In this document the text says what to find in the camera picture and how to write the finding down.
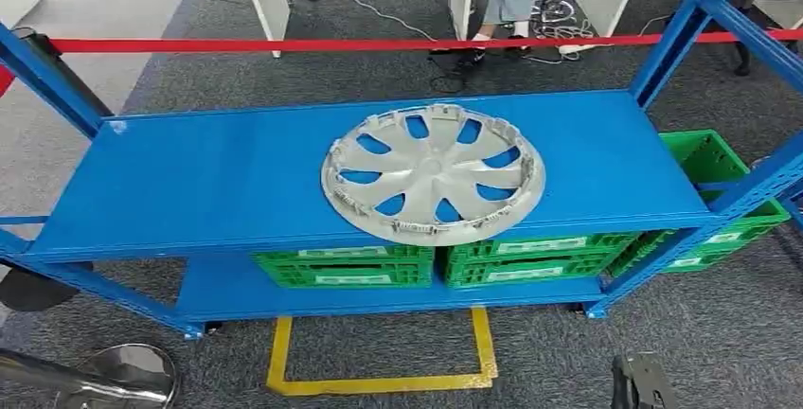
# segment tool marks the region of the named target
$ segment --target black shoe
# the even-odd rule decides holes
[[[455,68],[452,69],[453,73],[459,75],[468,75],[474,71],[482,62],[485,61],[485,49],[478,49],[471,47],[461,51],[460,58],[457,59]]]
[[[510,35],[508,40],[523,40],[524,38],[521,35]],[[529,54],[529,46],[510,46],[505,48],[505,55],[513,59],[520,59],[527,54]]]

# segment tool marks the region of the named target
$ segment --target crate label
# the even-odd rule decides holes
[[[705,243],[727,243],[729,241],[736,241],[741,237],[741,232],[730,232],[727,234],[717,234],[716,236],[708,239]]]
[[[496,249],[496,253],[508,255],[511,253],[527,253],[530,251],[571,250],[574,248],[582,248],[587,241],[587,237],[575,237],[572,239],[501,243],[499,248]]]
[[[315,258],[320,256],[340,257],[340,256],[366,256],[366,255],[387,256],[387,250],[383,246],[360,246],[355,248],[331,248],[328,250],[301,250],[299,256]]]
[[[563,273],[563,267],[549,269],[518,270],[515,272],[492,272],[486,281],[509,281],[511,279],[543,278],[545,276],[558,276]]]
[[[390,275],[315,277],[315,284],[388,284],[392,282]]]
[[[697,265],[703,258],[686,258],[686,259],[676,259],[669,267],[686,267],[687,265]]]

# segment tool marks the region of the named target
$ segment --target green plastic crate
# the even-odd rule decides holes
[[[688,180],[694,184],[735,181],[750,172],[739,156],[713,130],[661,133],[661,138],[669,147],[672,156],[680,163]],[[700,193],[706,202],[716,199],[719,195],[720,191]],[[703,270],[787,220],[789,213],[778,201],[770,200],[678,259],[682,262],[699,259],[697,264],[670,265],[664,272]],[[674,230],[644,233],[614,260],[608,272],[612,276],[622,274],[674,233]]]
[[[482,248],[473,248],[472,251],[477,253],[471,254],[453,250],[446,264],[446,284],[450,287],[465,287],[596,276],[619,256],[621,248],[628,243],[621,241],[616,248],[602,252],[553,250],[506,255],[484,253]]]
[[[449,256],[479,257],[489,255],[517,255],[551,251],[571,253],[603,253],[621,249],[623,244],[633,241],[639,233],[609,233],[591,236],[561,237],[556,239],[521,240],[481,240],[465,245],[453,246]]]
[[[406,245],[254,254],[284,288],[426,287],[434,259],[434,248]]]

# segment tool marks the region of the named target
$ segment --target silver hubcap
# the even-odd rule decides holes
[[[433,104],[370,116],[332,144],[321,183],[370,234],[452,245],[523,219],[544,191],[544,163],[505,120]]]

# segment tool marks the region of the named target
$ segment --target retractable belt barrier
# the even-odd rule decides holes
[[[776,40],[803,40],[803,28],[768,30]],[[403,51],[432,49],[466,49],[470,47],[599,45],[625,46],[656,44],[660,33],[650,35],[616,35],[593,38],[524,38],[518,40],[163,40],[163,39],[51,39],[62,53],[212,53],[212,52],[350,52]],[[709,32],[697,37],[696,43],[732,43],[737,38],[730,32]],[[14,76],[0,66],[0,96],[9,88]]]

